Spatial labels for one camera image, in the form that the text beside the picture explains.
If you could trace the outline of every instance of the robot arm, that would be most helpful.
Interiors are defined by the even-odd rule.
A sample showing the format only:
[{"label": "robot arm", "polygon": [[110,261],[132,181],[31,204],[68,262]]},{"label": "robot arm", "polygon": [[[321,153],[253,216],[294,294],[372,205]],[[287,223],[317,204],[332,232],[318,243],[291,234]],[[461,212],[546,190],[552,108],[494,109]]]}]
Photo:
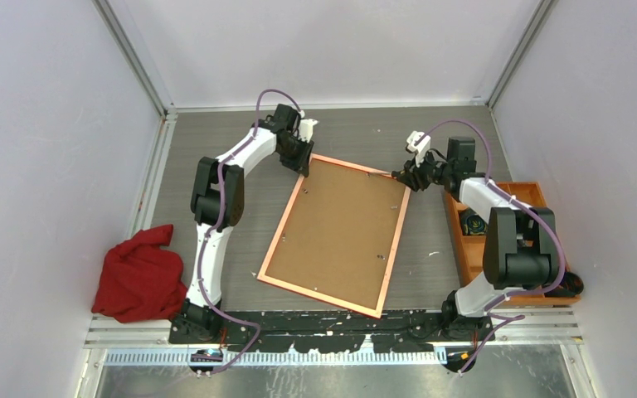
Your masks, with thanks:
[{"label": "robot arm", "polygon": [[[492,191],[484,174],[476,172],[473,138],[450,138],[443,156],[430,148],[430,137],[413,132],[406,150],[414,153],[404,168],[392,176],[414,191],[431,183],[441,185],[488,223],[483,254],[483,272],[467,286],[452,292],[443,302],[444,328],[459,318],[483,318],[496,299],[515,290],[534,289],[557,277],[558,258],[551,237],[528,215]],[[550,209],[535,208],[551,228],[555,218]]]},{"label": "robot arm", "polygon": [[[197,251],[194,260],[192,282],[182,311],[173,319],[170,343],[199,343],[216,335],[221,319],[209,310],[203,298],[197,267],[204,237],[207,247],[202,257],[203,287],[215,306],[221,302],[221,271],[226,245],[233,227],[243,215],[245,206],[245,177],[264,158],[277,152],[284,166],[305,177],[309,175],[309,158],[314,147],[311,140],[313,119],[302,119],[293,108],[279,104],[275,114],[258,121],[258,129],[250,128],[248,134],[230,151],[216,158],[202,158],[197,165],[197,175],[192,191],[191,210],[197,222]],[[222,159],[230,157],[222,172],[226,206],[221,224],[214,229],[221,210],[217,168]]]}]

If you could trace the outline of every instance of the copper picture frame border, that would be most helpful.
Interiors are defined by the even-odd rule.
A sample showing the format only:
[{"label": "copper picture frame border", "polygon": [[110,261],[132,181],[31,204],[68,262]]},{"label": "copper picture frame border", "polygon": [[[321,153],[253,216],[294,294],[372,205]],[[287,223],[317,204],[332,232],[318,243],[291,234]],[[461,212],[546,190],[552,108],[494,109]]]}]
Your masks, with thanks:
[{"label": "copper picture frame border", "polygon": [[[388,175],[384,175],[383,174],[384,172],[382,170],[377,170],[375,168],[361,166],[355,163],[345,162],[343,160],[329,158],[327,156],[313,154],[311,155],[311,162],[313,161],[332,163],[339,166],[355,169],[361,172],[376,173],[379,177],[391,178]],[[260,272],[257,274],[257,279],[267,284],[272,284],[274,286],[289,290],[291,292],[302,294],[312,299],[317,299],[325,303],[336,305],[338,307],[351,309],[352,311],[363,313],[365,315],[368,315],[374,318],[380,318],[382,315],[382,308],[384,307],[385,299],[387,298],[387,289],[389,287],[391,271],[394,266],[394,259],[396,258],[396,248],[399,245],[399,239],[401,237],[401,229],[404,225],[404,217],[406,216],[406,207],[409,204],[409,196],[411,194],[411,190],[408,187],[404,187],[404,196],[401,199],[399,216],[396,221],[394,238],[392,239],[391,248],[389,250],[389,257],[387,258],[387,267],[385,268],[385,274],[384,274],[384,277],[382,278],[382,286],[380,288],[380,294],[377,299],[377,306],[375,308],[368,308],[362,305],[348,302],[346,300],[342,300],[340,298],[335,298],[334,296],[322,294],[312,289],[306,289],[305,287],[298,286],[296,284],[291,284],[289,282],[285,282],[283,280],[273,278],[266,274],[266,271],[268,267],[270,266],[270,262],[272,261],[272,255],[275,253],[275,248],[277,244],[280,242],[282,231],[284,230],[284,225],[287,223],[287,220],[289,219],[289,214],[291,214],[292,207],[294,205],[294,202],[296,201],[296,198],[299,194],[299,190],[301,189],[301,185],[303,182],[304,182],[304,176],[299,176],[299,179],[294,185],[294,190],[292,191],[292,195],[291,197],[289,197],[289,202],[287,203],[287,207],[284,209],[284,213],[282,214],[280,223],[277,226],[277,231],[275,232],[275,236],[273,236],[272,241],[270,242],[270,248],[267,250],[265,259],[263,260],[262,266],[260,267]]]}]

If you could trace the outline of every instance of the gray table surface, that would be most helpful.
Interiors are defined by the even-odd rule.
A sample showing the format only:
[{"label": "gray table surface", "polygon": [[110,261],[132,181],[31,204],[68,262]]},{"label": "gray table surface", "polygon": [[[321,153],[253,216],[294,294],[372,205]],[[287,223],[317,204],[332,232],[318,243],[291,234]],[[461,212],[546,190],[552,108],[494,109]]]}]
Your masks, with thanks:
[{"label": "gray table surface", "polygon": [[[511,179],[492,117],[483,106],[322,109],[307,111],[307,117],[319,121],[314,128],[314,153],[386,171],[401,169],[410,158],[404,147],[411,131],[425,131],[445,119],[467,119],[483,131],[492,146],[493,178]],[[197,163],[235,145],[247,134],[253,118],[254,112],[209,112],[180,114],[177,120],[153,226],[174,224],[169,249],[182,256],[182,279],[187,285],[197,242],[189,210]],[[451,136],[476,137],[464,125],[447,124],[433,134],[431,147],[445,152]],[[481,143],[476,158],[478,170],[484,171]],[[231,235],[221,278],[225,309],[332,308],[255,279],[296,180],[297,175],[280,164],[277,154],[260,162],[246,179],[245,212]],[[440,308],[445,296],[460,286],[442,192],[440,187],[430,187],[411,195],[385,309]]]}]

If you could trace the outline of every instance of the red cloth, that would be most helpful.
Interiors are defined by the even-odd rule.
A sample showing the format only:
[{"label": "red cloth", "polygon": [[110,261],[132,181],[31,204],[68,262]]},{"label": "red cloth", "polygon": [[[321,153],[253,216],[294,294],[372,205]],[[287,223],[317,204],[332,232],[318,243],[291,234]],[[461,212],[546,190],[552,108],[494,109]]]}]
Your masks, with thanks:
[{"label": "red cloth", "polygon": [[119,322],[168,319],[182,308],[187,288],[179,280],[182,259],[160,249],[172,240],[173,226],[139,231],[109,250],[92,313]]}]

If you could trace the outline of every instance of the metal floor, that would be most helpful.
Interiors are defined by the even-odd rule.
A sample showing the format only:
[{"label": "metal floor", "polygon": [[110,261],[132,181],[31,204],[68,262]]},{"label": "metal floor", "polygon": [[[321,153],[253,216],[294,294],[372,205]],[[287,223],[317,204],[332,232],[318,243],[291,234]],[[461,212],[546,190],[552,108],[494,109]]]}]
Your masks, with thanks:
[{"label": "metal floor", "polygon": [[237,367],[199,379],[190,374],[186,366],[107,366],[97,397],[576,396],[559,346],[486,347],[463,378],[439,365]]},{"label": "metal floor", "polygon": [[[262,112],[264,117],[271,111]],[[185,264],[188,285],[196,250],[196,228],[189,210],[197,162],[224,153],[243,138],[254,112],[180,114],[153,215],[153,226],[174,224],[170,250]],[[314,152],[386,171],[401,169],[410,155],[405,140],[415,129],[426,131],[445,119],[467,119],[479,126],[493,153],[493,178],[509,180],[508,167],[494,123],[484,106],[391,109],[323,109],[307,111],[317,119]],[[432,136],[432,148],[446,150],[448,137],[476,137],[461,124],[447,124]],[[477,160],[484,171],[485,152]],[[315,310],[325,303],[263,284],[255,279],[280,222],[297,176],[282,167],[278,155],[261,162],[246,179],[246,208],[231,235],[221,287],[228,310]],[[432,187],[411,195],[385,309],[440,308],[460,286],[445,218],[443,190]]]}]

